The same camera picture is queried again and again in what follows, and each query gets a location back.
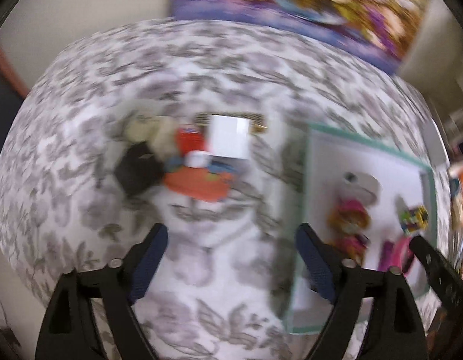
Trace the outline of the white rectangular box device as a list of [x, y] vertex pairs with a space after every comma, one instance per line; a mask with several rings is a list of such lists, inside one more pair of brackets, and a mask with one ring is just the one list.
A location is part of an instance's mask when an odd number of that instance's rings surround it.
[[450, 165], [449, 156], [435, 121], [429, 119], [424, 122], [421, 132], [431, 165], [439, 170], [448, 169]]

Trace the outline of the white plug charger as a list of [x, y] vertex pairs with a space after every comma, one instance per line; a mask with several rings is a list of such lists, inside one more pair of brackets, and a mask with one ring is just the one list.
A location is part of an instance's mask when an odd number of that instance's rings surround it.
[[248, 159], [251, 121], [212, 115], [207, 128], [207, 145], [215, 157]]

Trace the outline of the gold patterned block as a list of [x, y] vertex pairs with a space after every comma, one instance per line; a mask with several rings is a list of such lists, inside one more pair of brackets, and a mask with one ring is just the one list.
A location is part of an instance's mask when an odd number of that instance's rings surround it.
[[211, 116], [226, 116], [241, 119], [248, 119], [251, 121], [251, 128], [253, 133], [263, 133], [267, 130], [266, 118], [262, 114], [257, 113], [239, 113], [239, 112], [201, 112], [197, 113], [194, 118], [194, 123], [200, 127], [206, 127], [209, 123]]

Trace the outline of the pink puppy toy figure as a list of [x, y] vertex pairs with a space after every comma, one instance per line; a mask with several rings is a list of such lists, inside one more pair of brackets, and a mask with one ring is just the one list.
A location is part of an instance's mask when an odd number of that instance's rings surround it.
[[362, 265], [370, 240], [365, 234], [371, 217], [365, 206], [355, 200], [339, 200], [328, 217], [328, 225], [335, 233], [332, 246], [343, 255]]

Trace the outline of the pink small object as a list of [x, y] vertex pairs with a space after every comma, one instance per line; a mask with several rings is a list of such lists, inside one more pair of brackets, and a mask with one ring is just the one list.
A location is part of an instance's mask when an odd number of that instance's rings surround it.
[[403, 236], [394, 245], [391, 254], [390, 266], [398, 267], [404, 276], [407, 276], [413, 266], [415, 255], [410, 249], [411, 236]]

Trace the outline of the red white glue bottle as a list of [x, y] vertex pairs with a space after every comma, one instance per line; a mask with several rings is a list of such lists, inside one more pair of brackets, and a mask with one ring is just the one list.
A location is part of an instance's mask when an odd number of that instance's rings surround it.
[[198, 127], [181, 124], [176, 132], [176, 144], [186, 167], [204, 168], [209, 165], [211, 154], [207, 149], [205, 135]]

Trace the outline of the flower bouquet painting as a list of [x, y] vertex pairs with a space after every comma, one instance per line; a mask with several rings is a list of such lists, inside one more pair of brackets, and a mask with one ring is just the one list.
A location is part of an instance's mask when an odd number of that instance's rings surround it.
[[394, 73], [427, 6], [428, 0], [171, 0], [171, 14], [178, 20], [227, 20], [298, 33]]

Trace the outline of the teal white cardboard box lid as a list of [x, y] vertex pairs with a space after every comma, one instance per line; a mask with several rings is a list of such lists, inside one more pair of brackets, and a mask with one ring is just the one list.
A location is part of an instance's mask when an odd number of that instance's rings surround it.
[[326, 244], [369, 270], [404, 268], [413, 296], [429, 286], [407, 250], [405, 222], [425, 219], [421, 235], [437, 241], [433, 169], [356, 133], [312, 124], [305, 145], [302, 220]]

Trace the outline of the cream hair claw clip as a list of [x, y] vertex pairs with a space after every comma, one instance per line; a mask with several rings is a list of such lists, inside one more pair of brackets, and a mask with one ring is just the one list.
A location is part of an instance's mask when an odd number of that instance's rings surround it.
[[169, 116], [136, 114], [125, 124], [124, 136], [133, 144], [144, 142], [161, 161], [177, 156], [176, 132], [179, 122]]

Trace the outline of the purple pink marker pen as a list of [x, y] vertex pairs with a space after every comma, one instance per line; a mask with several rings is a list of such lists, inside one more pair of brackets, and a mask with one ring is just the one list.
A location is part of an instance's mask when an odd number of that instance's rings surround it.
[[392, 261], [392, 252], [394, 250], [394, 243], [392, 241], [386, 240], [382, 244], [380, 252], [380, 261], [377, 270], [379, 272], [384, 272], [388, 270], [391, 266]]

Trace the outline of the floral grey white blanket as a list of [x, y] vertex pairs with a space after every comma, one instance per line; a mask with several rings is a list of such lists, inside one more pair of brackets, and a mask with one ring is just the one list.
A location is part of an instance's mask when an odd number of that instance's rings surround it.
[[[221, 202], [156, 186], [126, 197], [113, 176], [138, 112], [184, 123], [259, 113], [250, 169]], [[301, 221], [309, 123], [427, 159], [422, 95], [320, 41], [225, 21], [149, 20], [67, 46], [24, 100], [0, 155], [0, 248], [48, 303], [60, 274], [125, 255], [152, 225], [170, 243], [140, 324], [165, 359], [302, 359], [312, 336], [281, 318]]]

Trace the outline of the black charger cube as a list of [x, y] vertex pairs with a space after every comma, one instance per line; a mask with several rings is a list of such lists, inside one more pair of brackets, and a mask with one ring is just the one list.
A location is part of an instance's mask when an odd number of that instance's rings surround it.
[[113, 174], [127, 197], [140, 195], [165, 176], [165, 166], [146, 142], [128, 148], [114, 168]]

